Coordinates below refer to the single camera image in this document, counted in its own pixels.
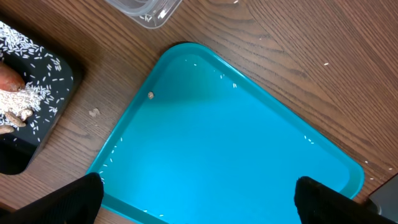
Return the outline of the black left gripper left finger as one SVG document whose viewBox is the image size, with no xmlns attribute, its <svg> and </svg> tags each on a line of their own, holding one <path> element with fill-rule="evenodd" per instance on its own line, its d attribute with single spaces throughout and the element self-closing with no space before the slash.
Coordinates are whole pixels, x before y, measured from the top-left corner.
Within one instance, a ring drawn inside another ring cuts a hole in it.
<svg viewBox="0 0 398 224">
<path fill-rule="evenodd" d="M 94 223 L 103 197 L 101 177 L 92 172 L 18 210 L 2 208 L 1 223 Z"/>
</svg>

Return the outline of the orange carrot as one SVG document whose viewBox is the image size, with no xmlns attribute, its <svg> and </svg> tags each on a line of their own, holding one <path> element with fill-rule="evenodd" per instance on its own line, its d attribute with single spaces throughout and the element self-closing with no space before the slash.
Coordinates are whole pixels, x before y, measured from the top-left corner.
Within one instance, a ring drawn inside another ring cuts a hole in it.
<svg viewBox="0 0 398 224">
<path fill-rule="evenodd" d="M 12 68 L 1 62 L 0 68 L 0 88 L 8 92 L 18 92 L 25 88 L 22 77 Z"/>
</svg>

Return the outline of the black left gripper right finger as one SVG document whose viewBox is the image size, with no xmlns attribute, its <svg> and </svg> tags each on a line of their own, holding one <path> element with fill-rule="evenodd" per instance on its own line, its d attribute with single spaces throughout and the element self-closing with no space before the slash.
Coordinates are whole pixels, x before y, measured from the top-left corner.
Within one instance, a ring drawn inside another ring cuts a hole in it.
<svg viewBox="0 0 398 224">
<path fill-rule="evenodd" d="M 294 203 L 302 224 L 394 224 L 307 176 L 296 182 Z"/>
</svg>

